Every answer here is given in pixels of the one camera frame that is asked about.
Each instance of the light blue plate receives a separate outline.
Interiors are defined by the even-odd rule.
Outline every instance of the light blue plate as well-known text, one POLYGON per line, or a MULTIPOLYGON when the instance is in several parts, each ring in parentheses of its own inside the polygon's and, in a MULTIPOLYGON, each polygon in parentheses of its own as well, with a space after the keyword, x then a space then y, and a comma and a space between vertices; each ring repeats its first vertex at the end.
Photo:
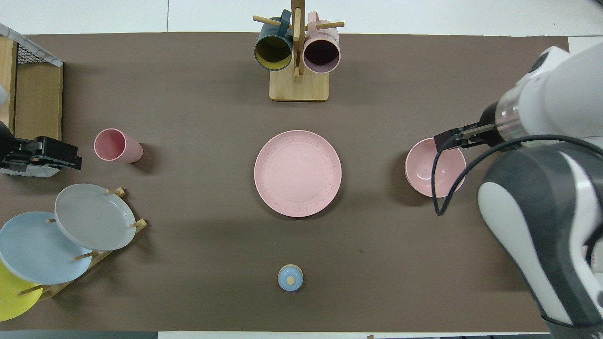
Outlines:
POLYGON ((285 265, 279 271, 279 285, 285 291, 297 291, 303 284, 303 273, 296 265, 285 265))
POLYGON ((37 284, 52 285, 72 281, 88 269, 91 257, 73 260, 89 253, 67 238, 48 212, 17 215, 0 229, 0 259, 17 277, 37 284))

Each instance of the pink plate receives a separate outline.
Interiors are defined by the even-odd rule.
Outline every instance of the pink plate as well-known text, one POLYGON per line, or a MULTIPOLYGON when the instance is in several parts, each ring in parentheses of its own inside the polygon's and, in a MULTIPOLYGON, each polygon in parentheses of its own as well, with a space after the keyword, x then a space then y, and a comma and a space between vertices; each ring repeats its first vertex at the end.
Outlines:
POLYGON ((287 131, 270 139, 253 170, 257 192, 280 214, 307 217, 333 201, 341 183, 337 152, 321 136, 287 131))
MULTIPOLYGON (((421 140, 408 152, 404 164, 404 172, 408 182, 417 192, 428 197, 432 196, 431 169, 434 165, 436 153, 433 138, 421 140)), ((458 148, 442 152, 438 159, 438 166, 435 169, 435 193, 438 198, 448 195, 452 184, 466 166, 465 157, 458 148)), ((465 178, 456 189, 459 189, 464 181, 465 178)))

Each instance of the mug handle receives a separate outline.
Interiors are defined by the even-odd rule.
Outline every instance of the mug handle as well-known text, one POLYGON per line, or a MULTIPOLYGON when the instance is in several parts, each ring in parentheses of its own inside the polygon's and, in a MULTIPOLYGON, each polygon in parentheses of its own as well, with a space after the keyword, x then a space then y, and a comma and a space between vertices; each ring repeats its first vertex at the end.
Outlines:
POLYGON ((318 18, 318 13, 316 11, 308 14, 308 33, 311 38, 318 37, 318 29, 316 28, 318 20, 320 19, 318 18))
POLYGON ((280 15, 280 26, 279 30, 276 32, 276 35, 284 37, 287 34, 287 30, 289 30, 290 20, 291 12, 288 10, 283 10, 283 13, 280 15))

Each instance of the mug rack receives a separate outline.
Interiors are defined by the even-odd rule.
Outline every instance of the mug rack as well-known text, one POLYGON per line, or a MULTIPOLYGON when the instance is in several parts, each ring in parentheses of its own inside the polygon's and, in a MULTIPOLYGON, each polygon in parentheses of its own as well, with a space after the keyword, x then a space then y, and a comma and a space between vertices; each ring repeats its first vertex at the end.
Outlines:
MULTIPOLYGON (((106 190, 107 193, 112 193, 117 195, 118 197, 123 197, 125 196, 127 193, 126 191, 119 187, 117 189, 107 189, 106 190)), ((55 220, 54 219, 47 219, 46 222, 47 223, 53 223, 55 220)), ((147 226, 147 221, 144 219, 139 219, 138 221, 136 221, 135 223, 131 224, 130 227, 135 227, 136 228, 136 233, 138 234, 138 232, 140 232, 142 229, 144 229, 147 226)), ((92 257, 92 261, 90 262, 90 265, 88 266, 88 269, 86 270, 86 272, 84 272, 84 274, 86 274, 88 271, 90 271, 92 269, 92 267, 94 267, 96 264, 98 264, 100 261, 102 261, 104 258, 106 258, 109 254, 111 254, 113 251, 91 251, 89 253, 80 255, 80 256, 76 256, 73 258, 74 261, 76 260, 80 260, 80 259, 84 259, 87 258, 89 256, 92 257)), ((72 281, 68 281, 68 282, 64 282, 62 284, 54 284, 54 285, 38 285, 38 286, 34 286, 32 288, 28 288, 27 290, 23 290, 21 292, 19 292, 18 294, 20 296, 26 294, 26 293, 30 293, 39 289, 43 289, 42 290, 42 295, 40 296, 40 299, 38 299, 38 302, 41 302, 43 300, 49 299, 54 297, 57 293, 59 293, 60 291, 62 291, 65 287, 67 287, 69 284, 71 284, 72 282, 74 282, 77 279, 74 279, 72 281)))
MULTIPOLYGON (((270 72, 270 99, 274 101, 326 101, 329 98, 329 74, 304 72, 302 51, 308 27, 305 25, 306 1, 291 0, 293 30, 292 62, 280 71, 270 72)), ((279 26, 280 22, 253 16, 254 21, 279 26)), ((317 29, 343 27, 345 23, 331 22, 317 25, 317 29)))

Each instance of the black cable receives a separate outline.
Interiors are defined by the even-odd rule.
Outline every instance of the black cable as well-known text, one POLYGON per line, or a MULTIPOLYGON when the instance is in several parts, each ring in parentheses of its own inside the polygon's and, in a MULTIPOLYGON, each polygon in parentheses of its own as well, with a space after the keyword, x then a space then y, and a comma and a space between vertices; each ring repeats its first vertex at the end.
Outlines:
POLYGON ((442 207, 440 209, 440 206, 438 204, 438 198, 436 198, 435 195, 435 169, 436 166, 438 165, 438 159, 440 158, 442 152, 444 150, 440 150, 438 151, 438 153, 435 155, 435 159, 434 159, 434 165, 431 169, 431 194, 432 194, 432 201, 434 202, 434 209, 435 209, 435 213, 438 216, 442 216, 444 215, 444 213, 446 212, 446 209, 448 208, 448 204, 450 203, 450 199, 452 199, 452 195, 454 194, 454 191, 456 190, 456 188, 458 187, 458 185, 460 185, 461 181, 463 180, 463 178, 467 175, 467 173, 469 173, 469 171, 471 171, 477 164, 479 164, 480 162, 482 162, 482 160, 484 160, 485 158, 487 158, 488 156, 492 155, 493 153, 503 149, 503 148, 507 148, 509 146, 513 146, 516 144, 520 144, 522 142, 528 142, 528 141, 538 141, 538 140, 553 140, 553 141, 564 141, 564 142, 569 142, 570 144, 574 144, 574 145, 578 145, 584 148, 587 148, 591 151, 593 151, 594 153, 600 155, 601 157, 603 157, 603 150, 589 142, 586 142, 582 139, 577 139, 577 138, 573 138, 570 136, 562 136, 562 135, 532 135, 532 136, 523 136, 521 138, 517 138, 517 139, 513 139, 510 141, 505 141, 501 144, 498 144, 494 147, 492 147, 491 149, 487 150, 486 152, 483 152, 480 156, 478 156, 477 158, 475 158, 474 161, 472 161, 462 172, 461 174, 456 178, 454 184, 452 184, 452 187, 450 188, 450 191, 448 192, 448 195, 446 196, 446 199, 444 201, 444 203, 442 204, 442 207))

